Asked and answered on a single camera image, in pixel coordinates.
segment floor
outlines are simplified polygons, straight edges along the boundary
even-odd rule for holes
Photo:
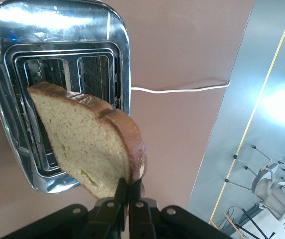
[[[223,212],[241,209],[259,199],[224,179],[250,187],[253,175],[238,159],[267,161],[252,145],[277,162],[285,162],[285,2],[256,0],[235,61],[205,156],[188,204],[204,221],[219,225]],[[276,173],[285,177],[285,165]]]

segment screw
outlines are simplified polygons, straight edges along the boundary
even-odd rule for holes
[[[168,213],[169,215],[175,215],[175,214],[176,214],[176,210],[173,209],[173,208],[168,208],[168,209],[167,209],[167,213]]]
[[[78,213],[80,213],[81,212],[81,209],[80,208],[74,208],[73,209],[73,213],[74,214],[78,214]]]
[[[109,202],[109,203],[107,204],[107,207],[112,208],[114,205],[115,205],[115,203]]]
[[[142,208],[143,207],[143,202],[136,202],[135,206],[138,207],[138,208]]]

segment chair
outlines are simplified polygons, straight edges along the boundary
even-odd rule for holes
[[[274,173],[278,168],[278,164],[272,163],[271,165],[260,166],[247,161],[239,160],[237,159],[236,155],[234,156],[234,159],[259,167],[260,171],[256,174],[248,166],[245,167],[246,170],[249,169],[249,171],[255,175],[251,188],[231,182],[229,179],[225,179],[225,182],[250,190],[254,195],[260,198],[260,202],[258,203],[260,208],[268,209],[278,221],[282,221],[285,217],[285,193],[278,188],[275,183],[277,182],[280,185],[285,185],[285,182],[275,179]]]

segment toaster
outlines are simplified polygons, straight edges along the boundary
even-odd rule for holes
[[[0,119],[32,188],[79,183],[57,165],[27,87],[48,81],[130,113],[129,40],[119,15],[95,0],[0,0]]]

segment yellow line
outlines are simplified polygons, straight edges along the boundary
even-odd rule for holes
[[[217,226],[212,220],[210,220],[210,222],[212,223],[212,225],[213,225],[216,229],[218,229],[218,230],[220,231],[220,228],[218,228],[218,226]]]
[[[273,65],[274,65],[274,62],[276,61],[276,58],[277,58],[277,56],[278,56],[278,52],[279,52],[279,50],[280,50],[280,47],[281,47],[281,45],[282,45],[282,42],[283,42],[284,37],[285,37],[285,28],[284,28],[284,31],[283,31],[282,36],[281,36],[281,38],[280,38],[278,47],[277,47],[277,49],[276,49],[276,51],[275,51],[275,53],[274,53],[272,62],[271,62],[271,64],[270,64],[269,70],[268,70],[267,75],[266,75],[266,78],[265,78],[265,80],[264,80],[264,82],[263,82],[263,85],[262,85],[262,87],[261,87],[261,90],[260,90],[260,92],[259,92],[259,95],[258,95],[256,104],[254,105],[254,108],[253,108],[252,113],[251,113],[251,115],[250,115],[250,118],[249,118],[247,127],[246,127],[246,129],[245,129],[245,131],[244,131],[244,133],[243,133],[243,136],[242,136],[242,139],[241,139],[241,141],[240,141],[239,147],[238,147],[238,149],[237,149],[236,155],[239,154],[240,149],[241,149],[241,147],[242,147],[242,144],[243,144],[243,142],[244,142],[244,139],[245,139],[245,137],[246,137],[246,135],[247,135],[248,129],[249,129],[250,124],[251,124],[251,121],[252,121],[252,119],[253,119],[253,115],[255,114],[256,109],[257,109],[257,107],[258,107],[258,104],[259,104],[259,102],[260,102],[260,100],[261,100],[262,93],[263,93],[264,88],[265,88],[265,86],[266,86],[266,84],[267,84],[267,81],[268,81],[268,79],[269,79],[271,70],[272,70]],[[233,169],[233,166],[234,166],[234,164],[235,164],[235,161],[236,161],[236,160],[234,159],[233,162],[232,162],[232,164],[231,164],[231,166],[230,166],[230,169],[229,169],[229,172],[228,172],[226,178],[229,178],[229,176],[230,176],[230,174],[231,174],[231,171],[232,171],[232,169]],[[210,220],[209,220],[209,224],[210,224],[210,222],[212,221],[212,218],[213,218],[213,216],[214,216],[214,214],[215,214],[215,212],[216,212],[216,210],[217,210],[218,204],[219,204],[219,202],[220,202],[220,199],[221,199],[221,196],[222,196],[222,194],[223,194],[223,191],[224,191],[224,189],[225,189],[225,187],[226,187],[226,184],[227,184],[227,183],[225,182],[225,183],[223,184],[223,186],[222,186],[222,189],[221,189],[221,192],[220,192],[220,194],[219,194],[218,200],[217,200],[216,205],[215,205],[215,207],[214,207],[214,209],[213,209],[213,212],[212,212],[212,214],[211,214],[211,217],[210,217]]]

